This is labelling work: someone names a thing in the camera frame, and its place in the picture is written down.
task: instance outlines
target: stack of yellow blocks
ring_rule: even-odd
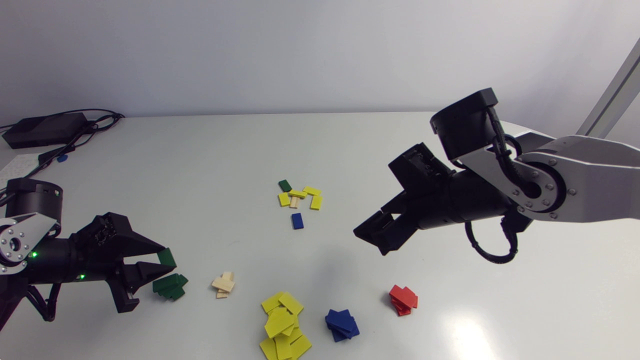
[[[262,302],[262,308],[269,316],[264,326],[267,338],[260,343],[267,360],[297,360],[311,348],[298,323],[304,306],[290,293],[273,295]]]

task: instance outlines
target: stack of green blocks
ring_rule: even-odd
[[[161,252],[157,253],[158,259],[160,260],[160,264],[176,266],[175,260],[173,260],[173,255],[171,254],[171,250],[166,248]],[[184,290],[182,287],[189,282],[189,280],[184,277],[182,274],[171,274],[167,277],[163,277],[162,279],[158,279],[153,283],[154,293],[157,293],[160,296],[164,296],[167,299],[177,300],[184,295]]]

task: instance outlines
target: black power adapter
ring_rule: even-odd
[[[2,136],[12,149],[70,143],[88,124],[83,113],[28,117]]]

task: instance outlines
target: red wooden block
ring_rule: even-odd
[[[407,288],[406,286],[404,287],[403,291],[405,291],[408,296],[410,296],[413,299],[413,302],[409,305],[414,309],[418,308],[418,295],[416,295],[413,291],[411,291],[411,289]]]
[[[396,311],[398,313],[398,316],[403,316],[403,315],[409,315],[411,313],[411,308],[402,304],[401,302],[399,302],[396,299],[391,299],[391,303],[394,305],[394,307],[396,308]]]
[[[417,307],[418,306],[418,296],[413,293],[409,288],[404,287],[404,289],[400,288],[398,285],[394,285],[394,287],[389,292],[392,298],[398,300],[402,304],[408,307]]]

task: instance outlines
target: metal pole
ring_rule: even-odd
[[[578,135],[604,138],[640,93],[640,38],[584,121]]]

